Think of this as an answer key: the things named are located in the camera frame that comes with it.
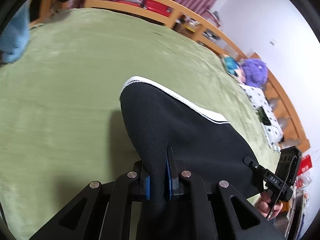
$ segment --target screw head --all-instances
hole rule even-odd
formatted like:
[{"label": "screw head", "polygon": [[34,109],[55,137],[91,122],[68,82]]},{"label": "screw head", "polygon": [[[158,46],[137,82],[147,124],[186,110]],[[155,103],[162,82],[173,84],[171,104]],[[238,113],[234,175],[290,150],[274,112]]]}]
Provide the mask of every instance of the screw head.
[{"label": "screw head", "polygon": [[181,172],[181,175],[185,178],[189,178],[191,176],[191,172],[190,171],[183,171],[183,172]]},{"label": "screw head", "polygon": [[229,182],[225,181],[225,180],[221,180],[219,182],[220,187],[229,187]]},{"label": "screw head", "polygon": [[90,188],[97,188],[99,187],[100,183],[97,181],[93,181],[89,184]]},{"label": "screw head", "polygon": [[130,172],[128,172],[127,176],[130,179],[133,179],[133,178],[137,177],[137,173],[135,171],[130,171]]}]

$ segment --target stuffed toy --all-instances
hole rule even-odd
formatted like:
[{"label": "stuffed toy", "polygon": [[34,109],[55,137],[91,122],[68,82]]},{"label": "stuffed toy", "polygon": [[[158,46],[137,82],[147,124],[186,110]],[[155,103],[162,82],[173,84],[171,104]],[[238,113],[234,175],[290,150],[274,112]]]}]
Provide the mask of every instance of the stuffed toy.
[{"label": "stuffed toy", "polygon": [[227,73],[232,76],[238,83],[243,84],[245,82],[244,71],[234,58],[228,55],[221,55],[221,61]]},{"label": "stuffed toy", "polygon": [[245,84],[251,87],[261,88],[268,79],[266,64],[256,58],[245,59],[241,65],[245,74]]}]

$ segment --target bed rail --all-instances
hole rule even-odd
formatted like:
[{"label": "bed rail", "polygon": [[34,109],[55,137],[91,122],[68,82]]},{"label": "bed rail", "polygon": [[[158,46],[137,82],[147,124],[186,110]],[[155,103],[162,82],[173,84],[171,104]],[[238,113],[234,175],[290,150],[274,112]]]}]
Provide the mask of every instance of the bed rail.
[{"label": "bed rail", "polygon": [[140,16],[164,23],[166,27],[171,29],[174,27],[176,19],[178,19],[182,14],[184,14],[186,16],[189,16],[195,19],[200,23],[198,29],[191,37],[192,40],[200,41],[204,43],[211,50],[213,50],[218,54],[228,54],[226,51],[224,51],[214,42],[202,36],[202,33],[206,29],[209,29],[210,31],[214,32],[217,36],[219,36],[222,40],[224,40],[232,49],[234,49],[239,54],[239,57],[247,58],[247,56],[241,51],[241,49],[238,48],[238,46],[236,46],[236,44],[234,44],[234,42],[231,39],[229,39],[222,31],[220,31],[217,27],[215,27],[213,24],[208,22],[206,19],[204,19],[200,15],[196,14],[190,9],[172,0],[154,0],[154,1],[157,1],[159,3],[162,3],[172,8],[172,12],[170,16],[166,17],[141,7],[136,7],[136,6],[132,6],[124,3],[117,3],[117,2],[107,1],[107,0],[85,0],[84,7],[85,8],[88,8],[88,7],[89,8],[105,8],[105,9],[112,9],[112,10],[133,13],[136,15],[140,15]]}]

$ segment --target wooden headboard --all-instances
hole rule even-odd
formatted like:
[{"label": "wooden headboard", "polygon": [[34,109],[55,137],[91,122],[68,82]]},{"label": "wooden headboard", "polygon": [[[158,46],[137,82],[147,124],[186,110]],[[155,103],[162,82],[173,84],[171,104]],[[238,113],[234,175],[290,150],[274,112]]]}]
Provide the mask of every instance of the wooden headboard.
[{"label": "wooden headboard", "polygon": [[[257,53],[253,53],[250,58],[260,59]],[[286,122],[286,126],[283,128],[284,142],[282,145],[284,146],[286,141],[291,140],[296,141],[296,146],[300,151],[305,152],[308,150],[310,143],[303,130],[298,114],[287,93],[270,70],[268,70],[268,81],[264,88],[264,94],[269,101],[277,99],[277,107],[273,110],[274,114],[278,120],[282,119]]]}]

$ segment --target person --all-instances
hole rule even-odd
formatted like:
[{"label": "person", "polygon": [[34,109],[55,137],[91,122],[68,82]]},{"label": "person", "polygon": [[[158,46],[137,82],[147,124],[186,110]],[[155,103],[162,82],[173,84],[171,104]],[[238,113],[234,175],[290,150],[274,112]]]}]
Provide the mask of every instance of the person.
[{"label": "person", "polygon": [[29,1],[15,13],[0,36],[0,63],[18,60],[29,42]]},{"label": "person", "polygon": [[[266,217],[270,211],[270,208],[268,206],[268,203],[271,202],[271,198],[269,197],[267,191],[263,191],[260,193],[260,199],[255,203],[255,208],[258,210],[258,212]],[[271,214],[269,220],[274,219],[281,211],[283,207],[283,203],[278,202],[274,208],[273,208],[273,213]]]}]

